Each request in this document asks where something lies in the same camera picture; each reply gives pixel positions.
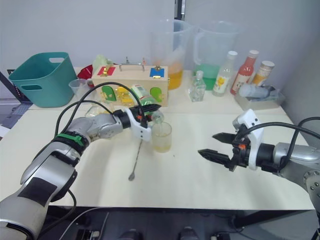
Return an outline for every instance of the green band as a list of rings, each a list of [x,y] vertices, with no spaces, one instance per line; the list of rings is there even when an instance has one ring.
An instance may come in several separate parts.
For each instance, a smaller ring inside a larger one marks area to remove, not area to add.
[[[84,146],[84,144],[82,143],[81,139],[82,137],[81,136],[71,136],[71,135],[68,135],[68,134],[64,134],[64,133],[60,133],[57,135],[57,137],[62,137],[62,138],[65,138],[65,139],[70,139],[70,140],[73,140],[75,141],[77,144],[79,144],[81,147]]]

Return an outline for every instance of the yellow label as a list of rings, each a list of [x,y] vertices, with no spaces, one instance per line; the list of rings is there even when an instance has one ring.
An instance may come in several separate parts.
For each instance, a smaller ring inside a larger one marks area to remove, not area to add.
[[[261,76],[259,75],[258,73],[254,76],[253,80],[252,80],[252,83],[257,85],[257,86],[260,86],[262,85],[263,81],[266,79],[267,77],[266,76]]]
[[[213,90],[216,93],[223,94],[226,91],[229,80],[230,80],[230,77],[223,77],[218,75],[218,77],[216,78]]]

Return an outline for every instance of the plastic bottle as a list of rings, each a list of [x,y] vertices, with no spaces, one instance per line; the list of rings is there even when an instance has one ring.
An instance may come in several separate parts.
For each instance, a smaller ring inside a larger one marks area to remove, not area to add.
[[[132,85],[131,90],[140,99],[140,103],[142,106],[157,103],[157,101],[154,99],[154,97],[151,96],[142,85],[140,85],[140,84]]]
[[[257,86],[263,85],[274,67],[275,64],[272,61],[262,61],[258,72],[252,80],[252,83]]]
[[[196,71],[192,83],[188,89],[188,93],[192,102],[201,102],[204,99],[206,84],[203,80],[204,72]]]
[[[228,83],[232,78],[234,71],[234,62],[238,53],[236,51],[229,51],[226,55],[225,63],[220,67],[219,73],[212,90],[212,94],[221,97],[227,90]]]
[[[239,68],[239,71],[235,77],[234,83],[230,92],[233,95],[236,95],[239,88],[248,82],[252,73],[254,72],[254,64],[256,62],[256,58],[258,57],[259,52],[257,50],[250,50],[248,57],[246,58],[244,64]]]
[[[264,99],[270,94],[269,90],[254,84],[243,84],[239,89],[241,97]]]

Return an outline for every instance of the clear bottle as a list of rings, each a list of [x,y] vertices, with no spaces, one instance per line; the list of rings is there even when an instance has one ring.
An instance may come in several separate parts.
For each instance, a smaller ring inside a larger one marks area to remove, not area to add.
[[[244,64],[239,68],[238,74],[236,75],[230,90],[233,95],[236,95],[239,88],[249,81],[252,73],[254,72],[254,64],[258,54],[259,52],[257,50],[249,51],[248,57],[246,58]]]
[[[212,94],[221,97],[227,90],[228,83],[232,78],[234,71],[234,62],[238,53],[236,51],[229,51],[226,55],[225,63],[220,67],[219,73],[212,90]]]
[[[204,99],[206,84],[203,80],[203,76],[203,71],[196,71],[196,74],[190,84],[188,93],[192,102],[201,102]]]

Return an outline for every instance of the black cable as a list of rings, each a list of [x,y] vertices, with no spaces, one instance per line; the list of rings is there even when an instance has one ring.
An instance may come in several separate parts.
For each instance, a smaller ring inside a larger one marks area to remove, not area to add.
[[[103,83],[100,83],[98,85],[96,85],[95,87],[91,88],[89,91],[87,91],[81,98],[80,100],[78,101],[77,105],[75,106],[73,112],[72,112],[72,115],[69,119],[69,121],[67,122],[67,124],[65,125],[64,129],[61,131],[62,133],[64,133],[69,125],[71,124],[72,120],[74,119],[75,115],[76,115],[76,112],[80,106],[80,104],[84,101],[84,99],[91,93],[93,92],[94,90],[96,90],[97,88],[100,88],[102,86],[105,86],[105,85],[117,85],[117,86],[120,86],[120,87],[123,87],[124,89],[126,89],[129,93],[132,94],[132,96],[134,97],[134,99],[136,100],[138,106],[139,106],[139,109],[140,109],[140,113],[142,115],[142,119],[141,119],[141,126],[144,126],[144,127],[147,127],[147,124],[148,124],[148,121],[147,121],[147,118],[145,116],[145,111],[140,103],[140,100],[139,98],[136,96],[136,94],[130,89],[128,88],[127,86],[121,84],[121,83],[118,83],[118,82],[114,82],[114,81],[108,81],[108,82],[103,82]]]
[[[256,239],[254,239],[254,238],[252,238],[250,236],[247,236],[247,235],[243,234],[242,231],[244,230],[244,228],[242,228],[241,230],[238,230],[236,228],[236,226],[235,226],[235,222],[234,221],[235,221],[235,217],[233,217],[233,219],[231,220],[231,224],[232,224],[232,227],[236,231],[237,234],[239,234],[239,235],[241,235],[241,236],[243,236],[243,237],[245,237],[247,239],[250,239],[250,240],[256,240]]]
[[[320,120],[320,116],[312,116],[312,117],[305,118],[305,119],[303,119],[302,121],[299,122],[298,127],[301,127],[306,122],[314,121],[314,120]],[[287,165],[287,163],[290,161],[291,154],[292,154],[292,152],[294,151],[294,148],[295,148],[295,144],[296,144],[296,140],[297,140],[298,134],[299,134],[299,130],[296,129],[294,131],[293,136],[292,136],[288,152],[287,152],[286,156],[284,157],[283,162],[280,163],[279,171],[282,170]]]
[[[68,193],[70,194],[70,196],[72,197],[73,200],[73,206],[72,208],[60,219],[58,219],[57,221],[51,223],[49,226],[47,226],[45,229],[43,229],[40,234],[39,237],[41,237],[42,235],[44,235],[45,233],[47,233],[49,230],[51,230],[53,227],[55,227],[56,225],[58,225],[59,223],[61,223],[63,220],[67,219],[71,214],[74,213],[74,211],[76,210],[77,207],[77,200],[75,195],[72,193],[72,191],[69,189]]]
[[[315,230],[311,240],[317,240],[319,236],[319,229]]]
[[[253,127],[248,128],[247,130],[244,130],[243,132],[239,132],[237,138],[240,139],[246,135],[248,135],[249,133],[251,133],[254,130],[257,129],[261,129],[261,128],[265,128],[265,127],[270,127],[270,126],[279,126],[279,127],[285,127],[285,128],[289,128],[289,129],[295,129],[295,130],[299,130],[301,132],[304,132],[306,134],[309,134],[317,139],[320,139],[320,134],[311,131],[309,129],[303,128],[301,126],[296,126],[293,124],[289,124],[289,123],[285,123],[285,122],[278,122],[278,121],[272,121],[272,122],[266,122],[266,123],[261,123],[258,125],[255,125]]]
[[[100,102],[97,101],[93,101],[93,100],[83,100],[83,103],[94,103],[99,105],[100,107],[102,107],[104,110],[106,110],[109,114],[113,114],[108,108],[106,108],[103,104],[101,104]],[[70,108],[72,108],[74,105],[77,105],[78,101],[70,104],[69,106],[67,106],[65,109],[62,110],[62,112],[60,113],[58,119],[56,120],[56,124],[55,124],[55,131],[54,131],[54,137],[56,137],[58,135],[58,131],[59,131],[59,124],[61,121],[62,116],[66,113],[67,110],[69,110]]]
[[[243,230],[244,230],[244,228],[241,230],[238,230],[238,231],[218,231],[214,235],[216,236],[219,234],[238,234],[238,233],[241,233]]]

